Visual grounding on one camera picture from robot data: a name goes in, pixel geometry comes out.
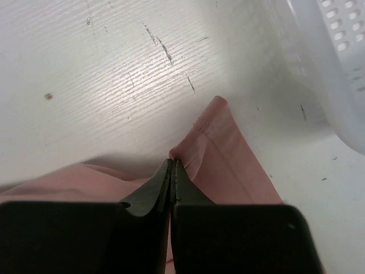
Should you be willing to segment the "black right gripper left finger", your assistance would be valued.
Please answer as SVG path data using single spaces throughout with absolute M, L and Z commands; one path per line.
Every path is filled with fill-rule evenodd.
M 1 204 L 2 273 L 164 273 L 173 162 L 118 202 Z

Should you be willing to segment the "pink printed t shirt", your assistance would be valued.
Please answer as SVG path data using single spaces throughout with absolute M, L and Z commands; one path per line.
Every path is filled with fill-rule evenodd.
M 170 150 L 168 159 L 172 162 L 179 160 L 192 183 L 215 204 L 288 205 L 283 202 L 248 146 L 227 101 L 222 97 L 217 96 L 210 102 L 189 134 Z M 170 180 L 164 273 L 177 273 L 171 242 L 173 168 L 174 164 Z M 102 166 L 77 164 L 1 193 L 1 204 L 13 200 L 118 202 L 150 178 L 137 178 Z M 310 273 L 324 272 L 311 237 Z

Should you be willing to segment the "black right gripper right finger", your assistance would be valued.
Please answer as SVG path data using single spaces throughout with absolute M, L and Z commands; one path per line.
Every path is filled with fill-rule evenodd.
M 177 273 L 310 273 L 311 235 L 290 205 L 220 205 L 172 172 L 171 242 Z

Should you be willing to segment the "white plastic mesh basket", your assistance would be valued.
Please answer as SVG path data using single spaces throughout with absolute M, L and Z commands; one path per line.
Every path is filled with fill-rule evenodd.
M 305 74 L 328 123 L 364 153 L 364 1 L 288 1 Z

